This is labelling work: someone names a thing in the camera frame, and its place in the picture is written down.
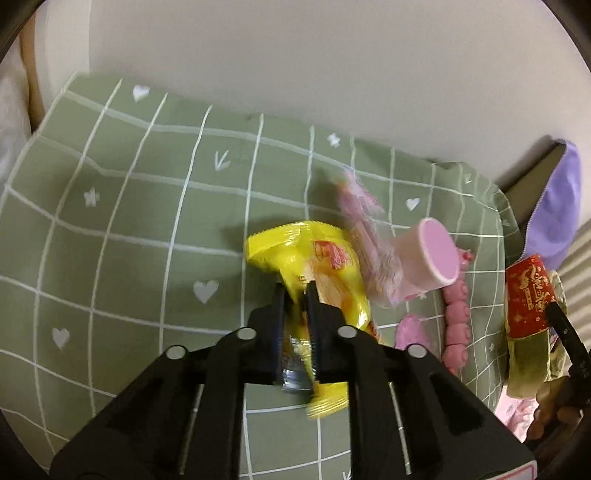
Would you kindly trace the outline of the operator right hand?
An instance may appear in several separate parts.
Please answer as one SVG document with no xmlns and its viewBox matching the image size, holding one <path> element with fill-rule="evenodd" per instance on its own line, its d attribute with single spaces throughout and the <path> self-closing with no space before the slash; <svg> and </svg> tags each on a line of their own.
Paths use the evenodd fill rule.
<svg viewBox="0 0 591 480">
<path fill-rule="evenodd" d="M 526 439 L 542 439 L 549 426 L 558 421 L 571 435 L 582 418 L 581 409 L 573 405 L 572 381 L 568 376 L 544 383 L 536 394 L 538 407 L 534 412 Z"/>
</svg>

